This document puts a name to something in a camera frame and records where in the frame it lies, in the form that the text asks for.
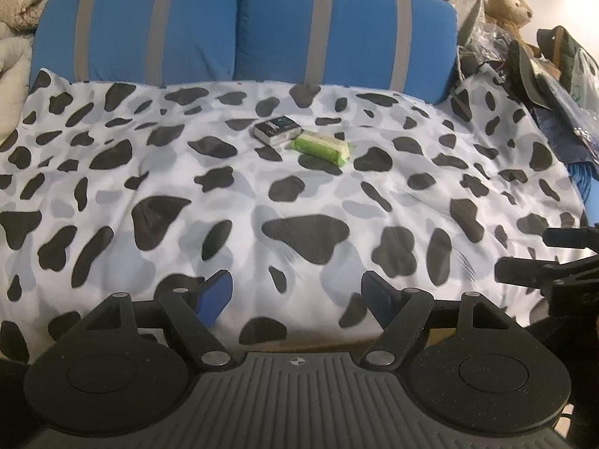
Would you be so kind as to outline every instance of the dark blue fabric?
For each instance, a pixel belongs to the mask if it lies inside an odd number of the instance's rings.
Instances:
[[[71,82],[75,80],[73,47],[78,8],[79,0],[48,0],[46,3],[33,44],[30,86],[42,67]]]
[[[405,94],[447,95],[457,39],[453,7],[411,0]],[[241,0],[235,79],[304,82],[313,0]],[[395,0],[333,0],[324,84],[388,89],[397,25]]]

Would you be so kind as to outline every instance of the cow print bedsheet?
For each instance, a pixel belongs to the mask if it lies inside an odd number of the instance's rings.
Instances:
[[[343,168],[250,134],[267,116],[352,146]],[[103,298],[219,269],[231,349],[359,341],[378,325],[362,273],[458,299],[478,290],[522,324],[538,293],[499,285],[501,256],[558,258],[547,226],[582,202],[489,67],[440,106],[390,91],[218,82],[157,89],[40,72],[0,146],[0,351],[39,356]]]

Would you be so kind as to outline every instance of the strap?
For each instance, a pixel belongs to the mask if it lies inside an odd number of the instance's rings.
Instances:
[[[408,74],[411,46],[411,0],[395,0],[397,8],[397,35],[395,58],[389,89],[402,92]]]
[[[162,54],[170,8],[171,0],[154,0],[146,46],[146,83],[151,86],[162,85]]]
[[[312,7],[312,24],[310,26],[310,43],[305,65],[306,84],[321,84],[325,74],[326,46],[331,28],[333,0],[314,0]]]
[[[73,75],[75,81],[89,80],[89,27],[92,23],[94,1],[79,0],[73,49]]]

